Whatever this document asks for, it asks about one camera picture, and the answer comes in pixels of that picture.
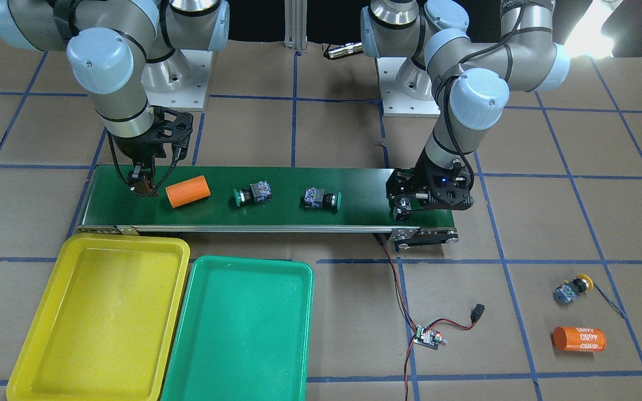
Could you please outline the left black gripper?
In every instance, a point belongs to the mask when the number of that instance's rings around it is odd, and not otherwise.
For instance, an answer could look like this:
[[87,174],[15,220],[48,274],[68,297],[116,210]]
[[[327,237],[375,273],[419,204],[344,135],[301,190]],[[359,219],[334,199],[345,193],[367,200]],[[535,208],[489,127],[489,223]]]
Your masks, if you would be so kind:
[[413,212],[471,208],[473,183],[474,171],[461,160],[448,169],[421,158],[414,168],[393,170],[385,190],[394,220],[402,222]]

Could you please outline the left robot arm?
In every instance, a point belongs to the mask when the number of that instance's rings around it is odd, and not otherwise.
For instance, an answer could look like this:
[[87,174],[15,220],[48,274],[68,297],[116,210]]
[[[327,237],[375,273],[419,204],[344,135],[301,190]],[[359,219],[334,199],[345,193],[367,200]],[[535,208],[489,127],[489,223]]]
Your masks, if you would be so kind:
[[502,116],[513,91],[552,90],[570,58],[553,41],[554,1],[502,1],[501,39],[474,43],[469,16],[454,1],[372,1],[360,14],[364,53],[420,61],[440,114],[415,166],[386,183],[392,215],[473,206],[476,181],[467,158]]

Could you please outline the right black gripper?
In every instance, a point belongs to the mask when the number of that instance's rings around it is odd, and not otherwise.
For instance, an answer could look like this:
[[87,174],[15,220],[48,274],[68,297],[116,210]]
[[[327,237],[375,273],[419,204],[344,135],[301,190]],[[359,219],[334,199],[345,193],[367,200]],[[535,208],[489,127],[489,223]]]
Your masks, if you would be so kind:
[[128,188],[133,193],[144,193],[145,197],[157,196],[155,160],[167,157],[167,144],[171,146],[174,160],[186,159],[194,123],[193,114],[168,107],[153,106],[152,116],[151,127],[141,135],[131,139],[110,135],[111,152],[119,151],[132,162]]

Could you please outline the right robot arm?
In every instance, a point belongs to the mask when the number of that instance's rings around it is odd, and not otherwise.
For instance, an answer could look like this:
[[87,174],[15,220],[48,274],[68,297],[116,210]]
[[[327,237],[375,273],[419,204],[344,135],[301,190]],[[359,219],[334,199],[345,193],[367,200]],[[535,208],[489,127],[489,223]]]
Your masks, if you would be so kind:
[[0,38],[60,51],[105,125],[112,153],[132,160],[118,177],[135,195],[158,193],[155,162],[186,158],[191,111],[203,107],[212,53],[228,39],[226,1],[0,1]]

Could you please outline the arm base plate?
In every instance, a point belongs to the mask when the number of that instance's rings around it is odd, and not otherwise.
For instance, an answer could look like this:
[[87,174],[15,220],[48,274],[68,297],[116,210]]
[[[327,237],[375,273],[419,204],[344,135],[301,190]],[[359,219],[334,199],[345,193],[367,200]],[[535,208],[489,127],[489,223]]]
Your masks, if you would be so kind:
[[410,57],[377,58],[376,66],[383,117],[437,118],[441,114],[431,77]]
[[166,60],[146,64],[141,80],[150,104],[178,111],[203,111],[215,55],[178,49]]

